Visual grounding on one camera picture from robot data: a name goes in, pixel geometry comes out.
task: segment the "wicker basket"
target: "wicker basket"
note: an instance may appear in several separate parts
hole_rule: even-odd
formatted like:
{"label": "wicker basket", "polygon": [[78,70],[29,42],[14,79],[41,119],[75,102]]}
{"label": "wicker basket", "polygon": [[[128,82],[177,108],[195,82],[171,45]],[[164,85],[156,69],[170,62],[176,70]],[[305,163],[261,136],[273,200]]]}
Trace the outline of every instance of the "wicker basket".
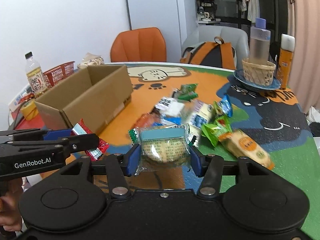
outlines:
{"label": "wicker basket", "polygon": [[44,72],[43,75],[47,87],[51,88],[58,82],[70,76],[74,72],[73,63],[74,61],[70,61]]}
{"label": "wicker basket", "polygon": [[268,65],[258,65],[249,63],[248,60],[248,58],[242,60],[244,78],[258,85],[270,86],[276,65],[270,61],[268,61]]}

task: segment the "red plastic basket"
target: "red plastic basket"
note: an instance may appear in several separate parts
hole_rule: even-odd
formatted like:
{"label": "red plastic basket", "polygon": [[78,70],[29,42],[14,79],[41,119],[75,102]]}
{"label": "red plastic basket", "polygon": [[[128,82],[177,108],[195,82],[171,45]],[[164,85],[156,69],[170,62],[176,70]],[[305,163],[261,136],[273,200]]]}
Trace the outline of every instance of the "red plastic basket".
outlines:
{"label": "red plastic basket", "polygon": [[43,75],[45,82],[47,83],[47,87],[53,87],[61,80],[74,73],[73,63],[74,61],[70,61],[44,72]]}

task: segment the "brown cardboard box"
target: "brown cardboard box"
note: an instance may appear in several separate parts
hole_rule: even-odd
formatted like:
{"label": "brown cardboard box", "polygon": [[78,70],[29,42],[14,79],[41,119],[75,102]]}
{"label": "brown cardboard box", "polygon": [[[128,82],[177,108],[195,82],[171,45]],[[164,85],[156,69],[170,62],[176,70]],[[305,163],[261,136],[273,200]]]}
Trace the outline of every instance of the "brown cardboard box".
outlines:
{"label": "brown cardboard box", "polygon": [[83,118],[94,133],[130,101],[131,80],[125,65],[98,65],[81,69],[36,99],[49,129],[72,128]]}

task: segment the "orange chair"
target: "orange chair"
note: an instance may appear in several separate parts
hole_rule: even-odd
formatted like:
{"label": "orange chair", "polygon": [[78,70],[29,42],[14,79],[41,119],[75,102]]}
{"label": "orange chair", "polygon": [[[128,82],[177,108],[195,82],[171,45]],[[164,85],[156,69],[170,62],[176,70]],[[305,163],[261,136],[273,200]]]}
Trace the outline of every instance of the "orange chair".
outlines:
{"label": "orange chair", "polygon": [[110,51],[111,62],[166,62],[164,38],[158,28],[144,28],[119,33]]}

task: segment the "bottle with purple cap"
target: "bottle with purple cap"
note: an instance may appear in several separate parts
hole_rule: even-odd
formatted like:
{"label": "bottle with purple cap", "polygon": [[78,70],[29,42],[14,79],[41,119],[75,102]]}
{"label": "bottle with purple cap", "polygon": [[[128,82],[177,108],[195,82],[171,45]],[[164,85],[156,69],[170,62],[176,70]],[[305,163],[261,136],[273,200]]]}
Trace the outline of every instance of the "bottle with purple cap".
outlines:
{"label": "bottle with purple cap", "polygon": [[271,31],[266,30],[266,20],[256,19],[250,30],[249,63],[267,65],[270,49]]}

